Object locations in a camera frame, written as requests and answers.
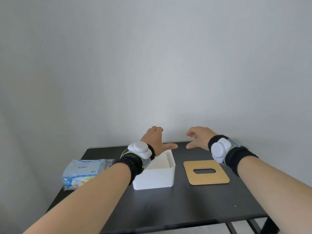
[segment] white wall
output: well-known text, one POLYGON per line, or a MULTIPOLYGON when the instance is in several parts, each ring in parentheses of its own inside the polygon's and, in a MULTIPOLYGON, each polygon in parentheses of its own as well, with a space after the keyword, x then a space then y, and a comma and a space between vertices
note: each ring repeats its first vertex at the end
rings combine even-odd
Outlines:
POLYGON ((87 148, 153 125, 209 126, 312 185, 311 4, 5 0, 0 96, 48 201, 87 148))
POLYGON ((20 234, 44 215, 47 201, 0 112, 0 233, 20 234))

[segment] forearm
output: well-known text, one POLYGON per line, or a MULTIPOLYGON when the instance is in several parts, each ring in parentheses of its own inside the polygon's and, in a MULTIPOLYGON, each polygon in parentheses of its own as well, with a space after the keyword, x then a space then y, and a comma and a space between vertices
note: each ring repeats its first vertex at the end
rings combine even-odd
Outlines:
POLYGON ((312 187, 252 156, 244 157, 238 174, 283 233, 312 230, 312 187))
POLYGON ((131 172, 117 163, 71 193, 25 234, 98 234, 129 185, 131 172))

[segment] floor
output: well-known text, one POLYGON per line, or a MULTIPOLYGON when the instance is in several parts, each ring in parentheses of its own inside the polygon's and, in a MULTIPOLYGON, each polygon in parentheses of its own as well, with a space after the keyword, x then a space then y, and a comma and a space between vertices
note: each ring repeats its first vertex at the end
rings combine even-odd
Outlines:
MULTIPOLYGON (((262 228, 266 218, 258 218, 256 222, 262 228)), ((254 234, 246 221, 232 222, 237 234, 254 234)), ((153 234, 230 234, 226 225, 215 224, 193 228, 182 228, 162 232, 153 232, 153 234)))

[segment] finger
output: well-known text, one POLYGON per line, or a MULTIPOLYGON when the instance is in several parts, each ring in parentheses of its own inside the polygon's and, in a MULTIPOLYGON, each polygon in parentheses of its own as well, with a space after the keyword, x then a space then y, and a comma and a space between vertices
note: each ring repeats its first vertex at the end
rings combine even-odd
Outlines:
POLYGON ((191 136, 192 134, 196 134, 196 127, 191 127, 188 132, 186 133, 187 136, 191 136))
POLYGON ((163 132, 163 129, 162 129, 161 127, 157 127, 156 132, 162 133, 162 132, 163 132))
POLYGON ((177 148, 177 144, 176 143, 166 143, 166 144, 163 144, 163 148, 165 150, 176 149, 177 148))
POLYGON ((199 142, 198 142, 198 140, 193 140, 192 142, 189 142, 189 143, 186 145, 186 148, 187 148, 187 149, 192 149, 192 148, 196 148, 196 147, 199 147, 199 142))

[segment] tissue box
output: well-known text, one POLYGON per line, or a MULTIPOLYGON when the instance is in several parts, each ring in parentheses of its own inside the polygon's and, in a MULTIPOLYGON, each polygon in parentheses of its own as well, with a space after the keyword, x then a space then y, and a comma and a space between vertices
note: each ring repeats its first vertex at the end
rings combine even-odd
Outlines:
POLYGON ((156 157, 148 167, 134 179, 135 190, 171 187, 174 184, 175 162, 171 150, 156 157))

